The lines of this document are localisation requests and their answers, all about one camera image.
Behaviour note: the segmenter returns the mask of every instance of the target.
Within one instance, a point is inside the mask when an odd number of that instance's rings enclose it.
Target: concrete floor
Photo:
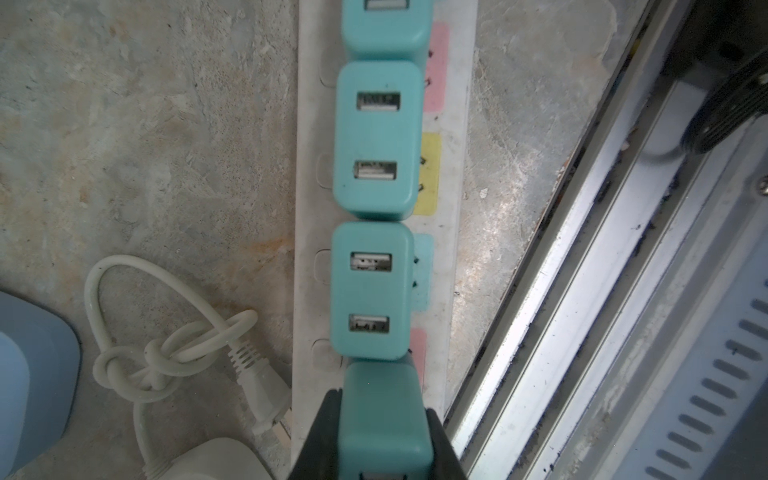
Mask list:
[[[645,1],[481,0],[452,324],[455,394]],[[66,319],[83,364],[64,438],[13,478],[141,477],[131,405],[98,386],[82,287],[102,257],[158,263],[290,364],[296,0],[5,0],[0,6],[0,289]],[[120,344],[197,314],[116,268]],[[290,374],[290,368],[282,369]],[[275,478],[226,359],[150,408],[167,455],[229,436]]]

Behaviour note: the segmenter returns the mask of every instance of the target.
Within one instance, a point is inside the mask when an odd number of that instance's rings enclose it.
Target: screw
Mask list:
[[[768,175],[761,178],[760,181],[757,182],[757,191],[760,193],[760,195],[768,197]]]

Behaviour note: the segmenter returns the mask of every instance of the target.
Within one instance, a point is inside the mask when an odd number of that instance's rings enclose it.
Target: yellow socket panel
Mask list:
[[[434,215],[437,211],[437,190],[440,183],[440,134],[422,134],[422,159],[419,168],[419,196],[414,215]]]

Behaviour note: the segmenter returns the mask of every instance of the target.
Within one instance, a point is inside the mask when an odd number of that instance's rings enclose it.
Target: light blue container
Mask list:
[[[339,417],[339,480],[426,480],[434,454],[419,375],[410,355],[356,360],[344,376]]]
[[[333,196],[360,218],[402,220],[419,194],[423,75],[409,61],[354,61],[336,85]]]
[[[343,0],[341,12],[350,59],[409,60],[425,70],[432,0]]]
[[[408,352],[413,248],[402,223],[348,222],[333,232],[331,344],[340,355],[395,360]]]
[[[0,478],[61,438],[79,366],[63,320],[0,292]]]

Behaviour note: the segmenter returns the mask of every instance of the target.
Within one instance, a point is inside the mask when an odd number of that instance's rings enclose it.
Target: turquoise power adapter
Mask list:
[[[333,196],[360,218],[402,220],[419,194],[423,74],[409,61],[354,61],[336,84]]]
[[[331,344],[343,356],[395,360],[411,336],[414,239],[397,222],[348,222],[331,244]]]
[[[434,458],[419,375],[410,355],[355,360],[339,415],[339,480],[427,480]]]
[[[410,60],[423,72],[431,30],[432,0],[342,3],[341,35],[352,60]]]

